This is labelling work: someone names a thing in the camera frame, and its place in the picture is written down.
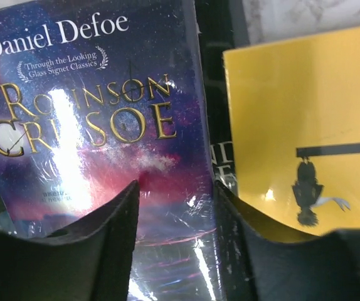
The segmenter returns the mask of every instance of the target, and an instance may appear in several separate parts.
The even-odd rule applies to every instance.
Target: yellow book cover
[[[297,230],[360,228],[360,28],[225,52],[239,197]]]

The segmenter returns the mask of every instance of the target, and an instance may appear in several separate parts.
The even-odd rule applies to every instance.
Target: author name
[[[119,16],[115,19],[105,19],[98,21],[100,13],[94,13],[90,24],[84,23],[78,25],[72,20],[63,20],[56,22],[60,36],[56,39],[59,44],[66,44],[76,41],[79,38],[91,39],[101,35],[110,35],[115,31],[127,31],[129,29],[129,20],[125,16]],[[41,33],[33,36],[27,35],[24,38],[12,39],[11,41],[0,40],[0,56],[5,53],[12,55],[37,48],[53,46],[47,24],[41,25]]]

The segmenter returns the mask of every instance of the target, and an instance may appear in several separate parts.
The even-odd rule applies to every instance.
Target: laurel wreath emblem
[[[100,62],[97,70],[106,69],[108,62],[109,62],[109,57],[107,56],[107,54],[103,48],[96,46],[96,49],[98,49],[99,52],[102,54],[102,61]]]
[[[26,77],[23,73],[23,71],[21,70],[21,66],[23,65],[23,62],[20,61],[17,65],[17,73],[18,73],[18,77],[20,78],[20,80],[22,80],[25,83],[30,83],[32,82],[32,80],[30,80],[28,77]]]

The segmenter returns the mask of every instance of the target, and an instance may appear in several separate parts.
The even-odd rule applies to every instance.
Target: black bar
[[[298,158],[360,154],[360,143],[299,147],[296,151]]]

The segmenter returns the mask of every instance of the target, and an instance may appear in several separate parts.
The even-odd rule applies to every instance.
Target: blue book cover
[[[141,186],[129,300],[221,300],[193,1],[0,9],[0,195],[45,236]]]

